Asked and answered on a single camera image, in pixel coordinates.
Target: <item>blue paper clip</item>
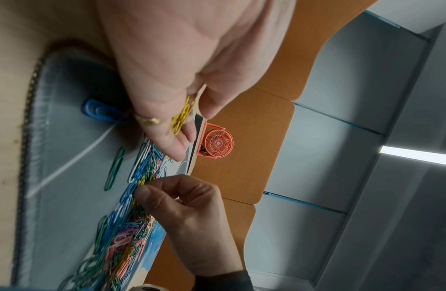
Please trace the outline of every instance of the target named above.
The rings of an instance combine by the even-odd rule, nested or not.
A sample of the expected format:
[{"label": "blue paper clip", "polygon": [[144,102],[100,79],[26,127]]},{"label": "blue paper clip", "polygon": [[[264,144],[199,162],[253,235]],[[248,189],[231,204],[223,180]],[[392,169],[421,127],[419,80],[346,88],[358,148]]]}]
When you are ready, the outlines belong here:
[{"label": "blue paper clip", "polygon": [[95,99],[86,100],[82,104],[82,113],[88,117],[109,122],[125,123],[129,119],[126,113]]}]

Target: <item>hand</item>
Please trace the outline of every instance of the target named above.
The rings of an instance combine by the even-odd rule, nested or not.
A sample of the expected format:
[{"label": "hand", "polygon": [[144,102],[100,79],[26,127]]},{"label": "hand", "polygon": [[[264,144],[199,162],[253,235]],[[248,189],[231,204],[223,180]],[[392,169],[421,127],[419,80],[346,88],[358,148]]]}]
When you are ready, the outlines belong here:
[{"label": "hand", "polygon": [[187,175],[171,176],[138,187],[135,199],[164,227],[193,275],[243,269],[217,186]]},{"label": "hand", "polygon": [[210,119],[252,87],[274,59],[295,0],[97,0],[102,24],[136,113],[159,149],[185,158],[192,118],[174,135],[171,119],[207,85],[199,109]]}]

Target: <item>orange fan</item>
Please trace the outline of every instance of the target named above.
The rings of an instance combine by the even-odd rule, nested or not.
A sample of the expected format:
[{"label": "orange fan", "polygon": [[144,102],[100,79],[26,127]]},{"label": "orange fan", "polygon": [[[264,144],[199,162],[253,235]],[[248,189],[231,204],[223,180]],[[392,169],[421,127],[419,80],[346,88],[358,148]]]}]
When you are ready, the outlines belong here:
[{"label": "orange fan", "polygon": [[[214,129],[206,132],[207,126],[214,127]],[[233,146],[233,136],[226,129],[207,122],[204,124],[202,138],[199,143],[199,155],[214,159],[222,158],[229,155]]]}]

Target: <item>gold ring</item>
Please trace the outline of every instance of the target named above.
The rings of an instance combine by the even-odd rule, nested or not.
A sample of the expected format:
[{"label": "gold ring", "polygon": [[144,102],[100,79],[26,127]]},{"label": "gold ring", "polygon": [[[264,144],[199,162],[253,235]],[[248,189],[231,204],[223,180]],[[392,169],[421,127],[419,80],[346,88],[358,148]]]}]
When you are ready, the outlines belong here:
[{"label": "gold ring", "polygon": [[140,125],[151,126],[151,125],[158,125],[163,122],[163,120],[159,118],[144,118],[138,116],[135,113],[133,115],[135,116],[135,119],[138,121],[138,123],[140,123]]}]

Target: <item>green paper clip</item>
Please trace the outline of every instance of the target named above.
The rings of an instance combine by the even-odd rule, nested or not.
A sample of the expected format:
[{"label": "green paper clip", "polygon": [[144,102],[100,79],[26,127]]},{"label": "green paper clip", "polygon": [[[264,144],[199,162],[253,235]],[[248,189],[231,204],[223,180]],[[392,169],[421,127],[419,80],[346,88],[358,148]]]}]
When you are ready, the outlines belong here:
[{"label": "green paper clip", "polygon": [[114,184],[114,180],[116,179],[116,175],[121,168],[122,161],[124,160],[124,154],[126,149],[121,147],[114,158],[113,164],[111,165],[111,169],[109,170],[108,179],[105,183],[105,191],[109,191]]}]

